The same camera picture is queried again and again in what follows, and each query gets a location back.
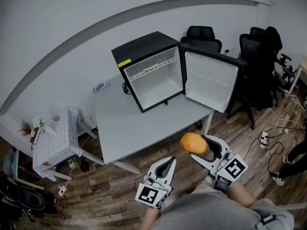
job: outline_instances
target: black mini fridge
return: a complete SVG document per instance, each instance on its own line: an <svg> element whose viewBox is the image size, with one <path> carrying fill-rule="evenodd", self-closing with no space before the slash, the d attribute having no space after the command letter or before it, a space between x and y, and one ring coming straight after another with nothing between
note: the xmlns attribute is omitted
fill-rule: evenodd
<svg viewBox="0 0 307 230"><path fill-rule="evenodd" d="M161 32L123 44L112 54L141 112L183 93L229 113L245 66L244 61L181 44Z"/></svg>

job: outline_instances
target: fridge door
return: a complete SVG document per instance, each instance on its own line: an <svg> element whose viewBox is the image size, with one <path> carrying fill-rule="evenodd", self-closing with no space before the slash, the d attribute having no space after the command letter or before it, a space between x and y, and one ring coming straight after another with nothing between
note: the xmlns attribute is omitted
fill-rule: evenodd
<svg viewBox="0 0 307 230"><path fill-rule="evenodd" d="M221 113L225 110L229 113L246 63L185 45L180 46L180 61L186 96Z"/></svg>

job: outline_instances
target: person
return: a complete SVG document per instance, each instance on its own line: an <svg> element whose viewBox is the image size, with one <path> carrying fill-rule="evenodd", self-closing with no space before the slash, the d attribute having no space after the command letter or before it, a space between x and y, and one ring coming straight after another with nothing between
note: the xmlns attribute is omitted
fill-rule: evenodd
<svg viewBox="0 0 307 230"><path fill-rule="evenodd" d="M293 230L289 212L268 199L256 200L239 183L227 194L213 189L206 177L163 211L148 208L140 230Z"/></svg>
<svg viewBox="0 0 307 230"><path fill-rule="evenodd" d="M304 153L305 155L299 161L294 161L300 154ZM279 172L271 173L273 180L279 186L284 185L284 180L286 177L293 176L307 170L307 140L305 139L303 142L294 147L288 156L284 156L283 163L286 163L289 166L283 167Z"/></svg>

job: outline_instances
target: black office chair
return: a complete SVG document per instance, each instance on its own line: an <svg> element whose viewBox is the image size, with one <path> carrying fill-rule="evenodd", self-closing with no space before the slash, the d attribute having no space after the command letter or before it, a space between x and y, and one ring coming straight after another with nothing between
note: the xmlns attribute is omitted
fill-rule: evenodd
<svg viewBox="0 0 307 230"><path fill-rule="evenodd" d="M272 35L272 34L270 34L269 31L263 30L262 28L259 28L259 27L251 27L249 35L256 36L258 38L260 38L260 37L271 37L272 44L273 44L273 51L274 51L274 61L277 62L277 60L278 60L277 54L283 46L281 45L281 41L278 41L278 38L280 40L279 34ZM282 97L283 97L284 92L282 90L280 90L278 87L284 88L286 86L286 83L284 82L284 80L282 79L282 77L278 73L276 73L274 75L272 74L270 83L271 83L272 91L273 91L273 94L274 94L274 97L275 97L275 100L276 100L275 106L277 107L278 98L277 98L276 91L282 93Z"/></svg>
<svg viewBox="0 0 307 230"><path fill-rule="evenodd" d="M268 32L242 34L240 47L241 57L248 63L244 70L246 78L242 80L238 93L238 100L242 105L227 117L230 118L244 109L252 122L251 129L254 129L255 121L251 108L261 110L273 106L271 79L274 49Z"/></svg>
<svg viewBox="0 0 307 230"><path fill-rule="evenodd" d="M209 26L190 26L181 43L217 53L222 49L222 42L215 39L213 29Z"/></svg>
<svg viewBox="0 0 307 230"><path fill-rule="evenodd" d="M280 35L277 32L277 30L272 26L269 26L266 29L266 31L270 33L272 40L273 40L275 62L282 66L283 72L284 72L283 79L284 80L287 79L287 83L282 87L286 90L289 90L291 88L291 85L292 85L291 78L295 78L296 70L292 71L293 70L292 66L287 67L286 60L292 61L292 59L290 57L288 57L287 55L282 54L282 53L281 53L282 58L277 57L279 51L283 48L283 44L282 44L282 40L280 38Z"/></svg>

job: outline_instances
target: power strip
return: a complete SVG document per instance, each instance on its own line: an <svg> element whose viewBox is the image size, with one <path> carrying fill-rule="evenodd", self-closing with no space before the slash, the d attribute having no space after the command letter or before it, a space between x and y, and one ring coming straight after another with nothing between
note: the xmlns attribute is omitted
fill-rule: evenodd
<svg viewBox="0 0 307 230"><path fill-rule="evenodd" d="M261 149L265 149L265 147L267 146L267 140L268 140L268 133L263 132L260 138L260 148Z"/></svg>

